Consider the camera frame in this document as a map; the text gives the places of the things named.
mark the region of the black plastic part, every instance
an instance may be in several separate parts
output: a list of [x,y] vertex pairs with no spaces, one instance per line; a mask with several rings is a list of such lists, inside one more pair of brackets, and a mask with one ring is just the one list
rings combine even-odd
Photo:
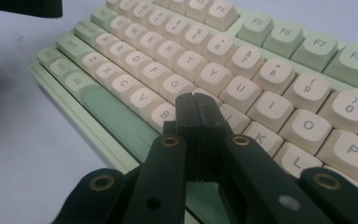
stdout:
[[0,10],[43,18],[59,18],[62,16],[62,0],[0,0]]
[[162,135],[153,142],[123,222],[184,223],[186,140]]
[[358,188],[341,175],[310,168],[298,184],[335,223],[358,223]]
[[245,223],[332,223],[254,139],[228,136],[223,158],[249,205]]

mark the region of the a key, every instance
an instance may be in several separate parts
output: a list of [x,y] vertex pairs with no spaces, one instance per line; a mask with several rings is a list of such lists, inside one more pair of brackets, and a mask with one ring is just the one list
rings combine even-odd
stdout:
[[298,109],[283,126],[280,136],[315,155],[331,129],[327,120],[308,110]]
[[283,97],[296,108],[316,113],[329,93],[330,85],[326,79],[312,73],[305,73],[297,77]]
[[358,45],[349,44],[342,49],[324,74],[358,88]]
[[203,69],[208,62],[204,57],[198,53],[188,50],[180,58],[173,67],[173,72],[187,78],[189,81],[194,82],[199,75],[201,69]]
[[261,94],[261,89],[246,77],[234,77],[219,98],[245,114]]
[[205,24],[226,31],[239,17],[234,5],[225,0],[215,1],[205,17]]
[[257,49],[241,46],[227,63],[227,69],[234,76],[252,79],[264,63],[264,57]]
[[358,133],[358,91],[333,92],[319,115],[335,128]]
[[208,63],[196,78],[196,85],[218,97],[234,76],[218,63]]
[[253,138],[266,152],[273,157],[283,143],[283,139],[272,130],[252,121],[243,132],[244,135]]
[[273,28],[274,22],[269,15],[252,13],[243,23],[238,38],[261,47]]
[[313,32],[304,40],[292,61],[322,72],[337,51],[338,39],[323,32]]
[[301,172],[311,167],[322,167],[322,162],[303,149],[285,142],[274,160],[290,175],[300,178]]
[[293,112],[293,105],[280,95],[265,91],[247,113],[273,132],[277,132]]
[[273,58],[264,63],[253,81],[263,91],[272,91],[282,95],[295,77],[292,65]]
[[251,120],[240,111],[234,109],[231,105],[221,104],[220,112],[225,120],[228,122],[232,132],[235,134],[241,134]]
[[358,181],[358,136],[335,129],[316,155],[324,163]]
[[263,49],[290,58],[304,39],[301,26],[290,22],[276,24],[264,42]]

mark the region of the keycap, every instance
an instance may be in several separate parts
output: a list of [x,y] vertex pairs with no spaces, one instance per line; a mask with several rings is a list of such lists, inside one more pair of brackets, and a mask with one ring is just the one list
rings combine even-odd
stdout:
[[171,104],[175,105],[176,97],[183,93],[192,92],[195,89],[196,85],[192,82],[177,74],[173,74],[164,81],[162,88],[159,90],[159,94]]
[[279,59],[269,59],[261,67],[253,81],[263,91],[272,91],[282,95],[295,77],[292,65]]
[[283,126],[280,136],[315,155],[331,129],[327,120],[308,110],[298,109]]
[[104,128],[138,160],[144,161],[151,144],[158,137],[147,123],[102,87],[94,87],[82,95],[86,109]]
[[243,76],[252,79],[260,67],[264,64],[264,57],[260,51],[248,46],[237,49],[227,63],[227,69],[234,76]]
[[148,124],[156,131],[162,133],[164,121],[173,121],[176,118],[175,107],[168,102],[162,103],[155,110],[153,110],[150,118],[147,120]]
[[212,37],[202,56],[209,62],[220,63],[225,66],[235,50],[237,50],[237,46],[234,41],[228,36],[219,34]]
[[245,127],[251,122],[246,115],[234,109],[231,105],[221,104],[219,109],[225,120],[228,122],[232,132],[235,134],[242,134]]
[[270,157],[275,155],[283,143],[283,139],[279,135],[254,121],[251,122],[243,134],[253,138],[266,150]]
[[205,24],[226,31],[239,17],[234,5],[225,0],[216,0],[205,17]]
[[297,77],[283,97],[296,108],[316,113],[329,93],[330,85],[325,78],[305,73]]
[[208,63],[196,78],[196,85],[218,97],[234,76],[218,63]]
[[335,91],[319,112],[335,128],[358,133],[358,91]]
[[135,91],[130,98],[129,108],[147,121],[153,110],[165,100],[147,87]]
[[219,98],[240,112],[246,113],[260,96],[261,92],[260,87],[248,78],[234,77],[227,87],[223,89]]
[[246,18],[241,26],[238,38],[261,47],[273,28],[274,22],[269,15],[254,12]]
[[340,129],[331,132],[316,155],[321,161],[358,181],[358,136]]
[[202,23],[205,22],[206,14],[213,4],[212,0],[190,0],[186,11],[186,16]]
[[337,52],[338,39],[324,32],[312,32],[296,50],[292,61],[322,72]]
[[273,132],[277,132],[293,110],[294,107],[288,100],[276,93],[265,91],[250,108],[247,115]]
[[324,74],[358,88],[358,45],[349,44],[342,49]]
[[284,58],[290,58],[303,39],[301,26],[291,22],[282,22],[276,24],[264,42],[263,49],[268,49]]
[[322,167],[322,162],[303,149],[285,142],[274,160],[288,174],[300,178],[301,172],[311,167]]

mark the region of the mint green keycap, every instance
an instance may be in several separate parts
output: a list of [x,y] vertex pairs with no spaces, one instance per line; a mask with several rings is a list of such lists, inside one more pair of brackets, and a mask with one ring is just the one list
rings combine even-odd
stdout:
[[313,32],[304,40],[292,61],[322,72],[336,54],[338,39],[323,32]]
[[86,109],[136,159],[143,162],[159,134],[103,87],[88,89],[82,97]]
[[110,30],[110,22],[117,16],[117,13],[105,6],[97,7],[92,11],[91,21],[102,27],[105,31]]
[[324,74],[358,88],[358,45],[349,44],[342,49]]
[[263,49],[290,58],[303,40],[304,34],[301,26],[291,22],[282,22],[276,24],[264,42]]
[[261,47],[273,28],[274,23],[269,15],[253,13],[246,18],[238,32],[238,38]]

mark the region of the brass ring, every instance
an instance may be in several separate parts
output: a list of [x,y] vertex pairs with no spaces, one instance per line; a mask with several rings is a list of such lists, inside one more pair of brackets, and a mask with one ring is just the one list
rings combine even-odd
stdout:
[[115,184],[115,178],[112,175],[97,175],[89,182],[89,188],[94,191],[103,191],[110,189]]
[[232,139],[232,142],[235,143],[238,146],[248,146],[251,141],[249,140],[249,138],[244,137],[244,136],[234,136]]
[[325,189],[341,189],[341,183],[331,175],[319,173],[313,176],[313,180]]

